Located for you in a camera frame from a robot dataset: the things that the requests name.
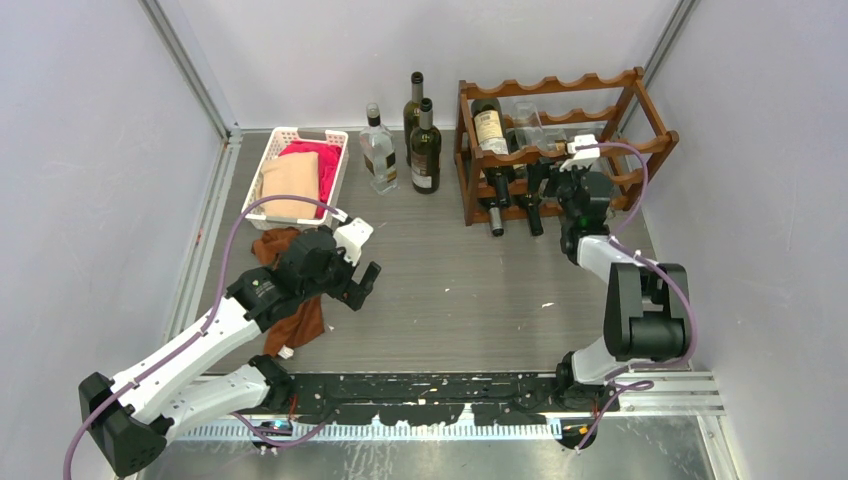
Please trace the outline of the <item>dark wine bottle front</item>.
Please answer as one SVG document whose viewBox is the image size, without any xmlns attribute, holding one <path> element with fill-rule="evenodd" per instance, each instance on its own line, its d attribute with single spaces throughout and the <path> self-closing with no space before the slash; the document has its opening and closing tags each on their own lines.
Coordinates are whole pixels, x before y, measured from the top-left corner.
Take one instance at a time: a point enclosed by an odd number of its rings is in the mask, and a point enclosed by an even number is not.
<svg viewBox="0 0 848 480">
<path fill-rule="evenodd" d="M 526 212 L 526 219 L 530 234 L 532 236 L 540 236 L 544 233 L 539 209 L 541 200 L 527 195 L 527 165 L 525 166 L 526 192 L 523 196 L 519 197 L 519 205 Z"/>
</svg>

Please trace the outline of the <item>dark wine bottle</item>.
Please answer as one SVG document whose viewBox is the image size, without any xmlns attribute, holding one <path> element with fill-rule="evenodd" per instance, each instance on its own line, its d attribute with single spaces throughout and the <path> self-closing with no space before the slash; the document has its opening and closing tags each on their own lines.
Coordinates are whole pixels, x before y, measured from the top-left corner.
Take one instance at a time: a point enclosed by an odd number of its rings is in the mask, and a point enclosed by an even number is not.
<svg viewBox="0 0 848 480">
<path fill-rule="evenodd" d="M 544 233 L 539 209 L 541 200 L 527 195 L 527 165 L 525 166 L 526 192 L 523 196 L 519 197 L 519 205 L 526 212 L 526 219 L 530 234 L 532 236 L 540 236 Z"/>
<path fill-rule="evenodd" d="M 433 124 L 433 102 L 424 97 L 420 102 L 418 126 L 410 136 L 412 185 L 421 194 L 435 193 L 440 184 L 442 135 Z"/>
<path fill-rule="evenodd" d="M 497 155 L 514 152 L 506 132 L 501 103 L 497 98 L 475 99 L 470 105 L 479 147 Z"/>
<path fill-rule="evenodd" d="M 410 82 L 411 97 L 404 106 L 403 110 L 404 141 L 406 151 L 409 151 L 410 135 L 419 123 L 420 103 L 424 97 L 424 75 L 420 71 L 415 71 L 410 76 Z"/>
</svg>

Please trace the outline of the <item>brown bottle gold cap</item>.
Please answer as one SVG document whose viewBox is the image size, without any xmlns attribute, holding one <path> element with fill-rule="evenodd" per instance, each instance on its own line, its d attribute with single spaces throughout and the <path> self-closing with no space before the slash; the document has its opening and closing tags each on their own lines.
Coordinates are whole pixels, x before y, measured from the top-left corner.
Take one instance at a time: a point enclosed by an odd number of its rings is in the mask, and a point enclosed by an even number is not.
<svg viewBox="0 0 848 480">
<path fill-rule="evenodd" d="M 509 185 L 514 180 L 514 173 L 510 166 L 491 167 L 482 170 L 482 177 L 494 189 L 494 194 L 489 197 L 481 196 L 478 203 L 489 214 L 491 234 L 500 237 L 504 234 L 501 210 L 509 208 L 512 204 Z"/>
</svg>

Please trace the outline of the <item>brown wooden wine rack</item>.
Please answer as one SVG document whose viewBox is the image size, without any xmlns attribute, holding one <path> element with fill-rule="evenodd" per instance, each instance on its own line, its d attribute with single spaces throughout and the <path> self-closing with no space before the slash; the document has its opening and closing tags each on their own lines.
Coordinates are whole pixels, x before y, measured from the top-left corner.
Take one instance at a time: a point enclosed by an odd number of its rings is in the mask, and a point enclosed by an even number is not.
<svg viewBox="0 0 848 480">
<path fill-rule="evenodd" d="M 457 128 L 453 148 L 453 159 L 457 168 L 462 197 L 464 221 L 467 226 L 486 223 L 489 214 L 478 206 L 478 199 L 494 194 L 494 189 L 482 179 L 484 168 L 533 164 L 540 158 L 550 158 L 550 151 L 540 151 L 536 147 L 527 147 L 519 153 L 497 155 L 482 150 L 475 134 L 470 102 L 481 98 L 505 98 L 529 95 L 547 95 L 565 92 L 616 89 L 621 94 L 616 104 L 605 109 L 589 113 L 575 108 L 563 115 L 551 115 L 542 111 L 541 122 L 544 126 L 565 126 L 587 122 L 605 123 L 601 139 L 613 138 L 622 122 L 625 110 L 636 100 L 644 111 L 654 138 L 646 143 L 631 144 L 625 140 L 616 146 L 605 146 L 600 157 L 608 162 L 611 172 L 608 178 L 618 188 L 620 194 L 612 200 L 611 208 L 620 211 L 634 211 L 635 204 L 645 190 L 640 182 L 656 175 L 664 161 L 679 142 L 676 131 L 668 129 L 659 115 L 654 102 L 648 94 L 643 81 L 644 69 L 634 67 L 623 71 L 616 77 L 604 79 L 595 73 L 586 73 L 577 80 L 564 82 L 555 76 L 543 78 L 532 85 L 524 85 L 515 79 L 505 80 L 492 88 L 480 87 L 473 82 L 461 80 L 458 83 Z"/>
</svg>

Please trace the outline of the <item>tall slim clear bottle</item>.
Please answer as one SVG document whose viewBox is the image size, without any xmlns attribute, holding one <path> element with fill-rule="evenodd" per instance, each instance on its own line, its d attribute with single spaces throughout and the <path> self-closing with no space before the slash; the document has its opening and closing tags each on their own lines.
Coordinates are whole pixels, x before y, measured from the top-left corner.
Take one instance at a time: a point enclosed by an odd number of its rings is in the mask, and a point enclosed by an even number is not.
<svg viewBox="0 0 848 480">
<path fill-rule="evenodd" d="M 566 153 L 565 145 L 549 137 L 541 122 L 536 105 L 531 101 L 519 101 L 512 110 L 513 127 L 507 132 L 506 140 L 511 153 L 519 153 L 527 147 L 540 151 L 556 151 L 558 156 Z"/>
</svg>

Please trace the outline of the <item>dark wine bottle back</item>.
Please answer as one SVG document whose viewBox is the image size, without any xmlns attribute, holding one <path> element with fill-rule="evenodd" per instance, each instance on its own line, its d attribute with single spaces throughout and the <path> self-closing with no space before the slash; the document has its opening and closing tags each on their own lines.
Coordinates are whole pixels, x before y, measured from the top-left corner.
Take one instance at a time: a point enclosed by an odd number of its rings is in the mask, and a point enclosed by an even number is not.
<svg viewBox="0 0 848 480">
<path fill-rule="evenodd" d="M 409 151 L 410 135 L 419 123 L 420 103 L 424 97 L 424 75 L 420 71 L 415 71 L 410 76 L 410 82 L 411 97 L 404 106 L 403 110 L 404 141 L 406 151 Z"/>
</svg>

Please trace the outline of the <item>clear bottle black cap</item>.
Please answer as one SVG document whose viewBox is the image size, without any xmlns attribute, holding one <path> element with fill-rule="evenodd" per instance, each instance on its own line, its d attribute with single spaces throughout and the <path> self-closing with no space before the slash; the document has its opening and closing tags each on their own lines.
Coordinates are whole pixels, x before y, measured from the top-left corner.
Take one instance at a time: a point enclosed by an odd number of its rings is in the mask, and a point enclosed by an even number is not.
<svg viewBox="0 0 848 480">
<path fill-rule="evenodd" d="M 371 174 L 370 185 L 376 193 L 385 195 L 397 187 L 396 155 L 392 132 L 382 123 L 376 103 L 366 106 L 367 126 L 360 132 L 359 141 L 366 168 Z"/>
</svg>

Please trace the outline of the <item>clear square liquor bottle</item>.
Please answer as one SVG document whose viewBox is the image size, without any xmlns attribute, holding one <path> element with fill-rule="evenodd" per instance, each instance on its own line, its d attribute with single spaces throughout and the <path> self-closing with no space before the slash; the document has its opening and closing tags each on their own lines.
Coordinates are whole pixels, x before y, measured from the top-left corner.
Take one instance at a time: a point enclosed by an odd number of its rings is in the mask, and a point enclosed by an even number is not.
<svg viewBox="0 0 848 480">
<path fill-rule="evenodd" d="M 567 129 L 547 130 L 546 140 L 548 142 L 548 150 L 554 153 L 550 157 L 550 160 L 562 161 L 563 159 L 571 159 L 581 153 L 583 144 L 581 140 L 576 140 L 576 137 L 577 134 Z"/>
</svg>

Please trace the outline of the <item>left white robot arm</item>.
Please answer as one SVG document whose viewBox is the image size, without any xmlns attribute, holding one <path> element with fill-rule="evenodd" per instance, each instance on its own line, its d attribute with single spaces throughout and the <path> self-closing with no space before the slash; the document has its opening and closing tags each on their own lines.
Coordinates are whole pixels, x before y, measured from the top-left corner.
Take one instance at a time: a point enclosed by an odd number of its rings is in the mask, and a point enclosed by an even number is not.
<svg viewBox="0 0 848 480">
<path fill-rule="evenodd" d="M 295 315 L 313 299 L 334 298 L 357 311 L 372 292 L 379 264 L 353 276 L 374 232 L 360 218 L 296 235 L 268 266 L 241 274 L 210 310 L 137 364 L 108 377 L 93 372 L 78 386 L 82 426 L 115 475 L 126 477 L 153 463 L 181 434 L 244 409 L 285 409 L 289 375 L 263 354 L 217 381 L 195 379 L 235 348 Z"/>
</svg>

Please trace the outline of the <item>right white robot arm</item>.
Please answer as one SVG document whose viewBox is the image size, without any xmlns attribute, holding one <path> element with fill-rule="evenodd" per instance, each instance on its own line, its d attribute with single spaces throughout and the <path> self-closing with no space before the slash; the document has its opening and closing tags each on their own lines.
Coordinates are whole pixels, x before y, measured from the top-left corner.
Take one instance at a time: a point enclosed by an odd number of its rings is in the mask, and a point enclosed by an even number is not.
<svg viewBox="0 0 848 480">
<path fill-rule="evenodd" d="M 632 368 L 677 366 L 695 344 L 685 269 L 626 249 L 607 224 L 612 181 L 586 166 L 539 162 L 527 169 L 528 199 L 550 197 L 563 213 L 561 251 L 607 288 L 601 336 L 557 365 L 551 404 L 596 411 L 615 402 L 613 381 Z"/>
</svg>

